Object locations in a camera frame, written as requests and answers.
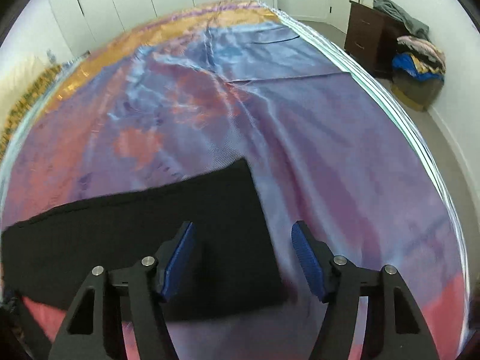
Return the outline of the colourful satin bedspread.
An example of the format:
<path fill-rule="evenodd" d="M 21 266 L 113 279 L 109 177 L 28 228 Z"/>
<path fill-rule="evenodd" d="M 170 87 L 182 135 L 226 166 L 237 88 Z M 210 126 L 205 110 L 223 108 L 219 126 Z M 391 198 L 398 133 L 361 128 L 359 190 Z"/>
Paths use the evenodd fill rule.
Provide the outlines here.
<path fill-rule="evenodd" d="M 358 267 L 395 267 L 437 359 L 457 356 L 469 300 L 465 242 L 424 139 L 341 49 L 256 2 L 157 19 L 63 68 L 1 161 L 1 236 L 58 206 L 160 188 L 239 159 L 287 299 L 170 321 L 164 309 L 181 281 L 161 306 L 175 359 L 312 359 L 327 306 L 296 256 L 298 221 Z M 14 320 L 35 359 L 51 359 L 72 302 L 61 310 L 9 289 L 1 266 L 1 316 Z"/>

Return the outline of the yellow floral blanket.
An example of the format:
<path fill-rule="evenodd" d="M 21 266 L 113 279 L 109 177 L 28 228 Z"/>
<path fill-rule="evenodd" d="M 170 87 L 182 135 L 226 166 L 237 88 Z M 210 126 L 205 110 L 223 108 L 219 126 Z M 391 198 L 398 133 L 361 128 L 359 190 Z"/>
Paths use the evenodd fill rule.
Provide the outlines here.
<path fill-rule="evenodd" d="M 14 96 L 15 101 L 7 108 L 7 115 L 1 124 L 1 159 L 4 158 L 13 134 L 24 116 L 54 83 L 62 70 L 63 67 L 60 64 L 46 68 L 19 95 Z"/>

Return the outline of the black pants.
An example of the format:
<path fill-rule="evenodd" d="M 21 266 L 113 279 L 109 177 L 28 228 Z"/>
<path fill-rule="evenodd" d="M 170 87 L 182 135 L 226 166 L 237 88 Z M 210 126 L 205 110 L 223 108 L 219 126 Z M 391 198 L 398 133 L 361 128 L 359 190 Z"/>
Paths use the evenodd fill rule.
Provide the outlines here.
<path fill-rule="evenodd" d="M 4 281 L 66 310 L 93 267 L 129 267 L 185 221 L 195 226 L 195 249 L 164 309 L 168 320 L 216 319 L 287 300 L 245 159 L 160 188 L 61 205 L 10 226 L 1 237 Z"/>

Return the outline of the dark wooden dresser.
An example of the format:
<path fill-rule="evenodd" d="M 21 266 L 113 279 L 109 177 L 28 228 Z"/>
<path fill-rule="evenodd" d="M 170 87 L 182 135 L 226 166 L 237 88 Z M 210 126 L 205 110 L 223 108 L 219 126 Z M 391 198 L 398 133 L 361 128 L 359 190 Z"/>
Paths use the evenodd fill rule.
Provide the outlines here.
<path fill-rule="evenodd" d="M 390 80 L 397 38 L 408 35 L 404 23 L 389 15 L 350 1 L 351 10 L 344 50 L 372 76 Z"/>

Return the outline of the grey cloth on dresser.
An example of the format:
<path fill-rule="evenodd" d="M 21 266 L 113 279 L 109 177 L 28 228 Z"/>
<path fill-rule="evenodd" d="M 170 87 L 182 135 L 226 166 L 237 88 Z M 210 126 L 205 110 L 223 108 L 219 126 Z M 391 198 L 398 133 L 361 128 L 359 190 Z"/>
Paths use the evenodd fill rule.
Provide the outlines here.
<path fill-rule="evenodd" d="M 391 18 L 400 21 L 406 27 L 408 32 L 416 38 L 430 40 L 430 28 L 427 24 L 410 16 L 406 10 L 391 0 L 373 0 L 373 8 Z"/>

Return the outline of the pile of clothes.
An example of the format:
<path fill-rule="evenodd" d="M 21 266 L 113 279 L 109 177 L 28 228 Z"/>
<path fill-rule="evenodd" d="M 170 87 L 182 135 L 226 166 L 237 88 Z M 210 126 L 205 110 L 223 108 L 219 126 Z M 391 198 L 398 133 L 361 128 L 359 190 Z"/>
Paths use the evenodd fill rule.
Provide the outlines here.
<path fill-rule="evenodd" d="M 396 55 L 392 60 L 394 71 L 403 71 L 414 80 L 442 80 L 447 71 L 446 56 L 433 43 L 414 36 L 398 37 Z"/>

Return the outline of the white pillow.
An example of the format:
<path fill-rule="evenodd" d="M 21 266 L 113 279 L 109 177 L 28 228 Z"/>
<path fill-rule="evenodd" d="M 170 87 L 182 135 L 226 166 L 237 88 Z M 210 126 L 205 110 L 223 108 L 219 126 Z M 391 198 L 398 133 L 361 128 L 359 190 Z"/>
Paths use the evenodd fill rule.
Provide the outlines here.
<path fill-rule="evenodd" d="M 15 102 L 18 101 L 27 88 L 50 67 L 50 63 L 43 62 L 37 56 L 29 55 L 13 67 L 8 68 L 1 76 L 0 116 L 2 128 Z"/>

